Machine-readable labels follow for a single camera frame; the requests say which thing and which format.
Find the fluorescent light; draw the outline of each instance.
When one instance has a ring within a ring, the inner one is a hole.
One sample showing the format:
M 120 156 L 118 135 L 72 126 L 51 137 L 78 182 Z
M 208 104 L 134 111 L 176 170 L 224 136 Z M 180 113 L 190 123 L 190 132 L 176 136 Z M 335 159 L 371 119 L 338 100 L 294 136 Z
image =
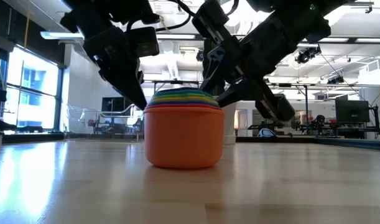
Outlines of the fluorescent light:
M 82 34 L 76 33 L 68 33 L 68 32 L 40 32 L 40 35 L 47 40 L 55 40 L 55 39 L 83 39 Z
M 160 40 L 169 40 L 169 39 L 194 40 L 196 38 L 196 36 L 195 35 L 188 35 L 188 34 L 157 34 L 157 38 Z
M 297 47 L 318 47 L 318 44 L 300 43 L 297 45 Z
M 380 43 L 380 38 L 358 38 L 356 42 L 365 42 L 365 43 Z
M 320 42 L 347 42 L 349 41 L 349 38 L 324 38 L 320 40 Z

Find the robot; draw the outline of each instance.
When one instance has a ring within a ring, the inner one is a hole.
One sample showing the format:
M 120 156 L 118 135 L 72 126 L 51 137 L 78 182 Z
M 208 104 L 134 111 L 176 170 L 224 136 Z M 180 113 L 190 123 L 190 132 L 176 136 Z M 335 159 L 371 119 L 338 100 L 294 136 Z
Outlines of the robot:
M 131 29 L 136 21 L 159 22 L 148 0 L 62 0 L 72 11 L 61 24 L 70 32 L 81 32 L 84 50 L 100 67 L 100 75 L 138 108 L 147 105 L 141 89 L 142 72 L 139 58 L 159 54 L 153 27 Z M 255 101 L 257 110 L 266 119 L 288 121 L 295 110 L 284 95 L 275 95 L 263 80 L 297 45 L 307 39 L 311 44 L 331 34 L 324 16 L 355 0 L 247 0 L 255 11 L 271 12 L 246 37 L 238 40 L 224 25 L 228 22 L 217 0 L 206 0 L 194 13 L 180 0 L 176 2 L 192 16 L 197 31 L 216 46 L 207 54 L 207 79 L 200 89 L 211 92 L 217 84 L 227 82 L 229 88 L 217 102 L 221 107 L 243 99 Z M 233 10 L 239 0 L 234 0 Z M 127 23 L 127 31 L 113 26 Z

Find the ceiling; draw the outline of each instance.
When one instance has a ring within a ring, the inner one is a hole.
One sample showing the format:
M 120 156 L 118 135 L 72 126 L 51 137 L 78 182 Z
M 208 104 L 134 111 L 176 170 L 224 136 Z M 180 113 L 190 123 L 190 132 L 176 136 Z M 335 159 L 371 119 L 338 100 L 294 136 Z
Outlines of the ceiling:
M 20 13 L 27 14 L 28 5 L 30 6 L 31 19 L 42 26 L 44 29 L 55 32 L 66 32 L 58 24 L 58 21 L 68 12 L 69 9 L 59 0 L 4 0 Z M 185 1 L 192 11 L 196 11 L 204 0 Z M 187 15 L 178 12 L 177 6 L 167 1 L 150 1 L 155 13 L 164 17 L 167 26 L 181 23 Z M 339 20 L 332 26 L 332 36 L 334 37 L 380 37 L 380 0 L 374 0 L 374 10 L 370 14 L 365 14 L 365 9 L 351 9 L 343 14 Z M 232 4 L 228 1 L 224 5 L 227 7 Z M 237 34 L 243 24 L 227 26 L 229 31 Z M 133 27 L 141 27 L 142 24 L 136 23 Z M 197 31 L 191 23 L 181 29 L 172 30 L 175 34 L 196 34 Z M 174 60 L 177 61 L 180 78 L 196 80 L 199 78 L 199 71 L 202 71 L 202 64 L 197 62 L 195 56 L 197 49 L 203 47 L 202 41 L 180 40 L 175 41 L 179 46 L 194 47 L 194 50 L 179 50 Z M 342 70 L 348 82 L 356 80 L 358 69 L 365 66 L 366 63 L 372 62 L 375 58 L 380 58 L 380 44 L 378 45 L 360 45 L 360 44 L 322 44 L 322 54 L 331 63 L 336 70 Z M 162 74 L 161 71 L 168 70 L 167 60 L 171 60 L 164 54 L 156 57 L 142 58 L 141 68 L 144 73 Z M 311 60 L 306 66 L 297 69 L 297 66 L 291 65 L 293 59 L 287 57 L 283 66 L 278 66 L 270 82 L 307 82 L 315 83 L 320 81 L 320 77 L 333 73 L 334 70 L 322 57 Z

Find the wooden floor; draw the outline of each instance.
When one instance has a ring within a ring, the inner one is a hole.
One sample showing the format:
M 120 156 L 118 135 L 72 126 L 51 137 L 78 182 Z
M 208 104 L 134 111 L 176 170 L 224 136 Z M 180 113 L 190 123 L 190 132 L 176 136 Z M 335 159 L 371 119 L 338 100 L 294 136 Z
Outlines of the wooden floor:
M 141 143 L 6 146 L 0 223 L 380 224 L 380 152 L 237 144 L 184 171 L 152 167 Z

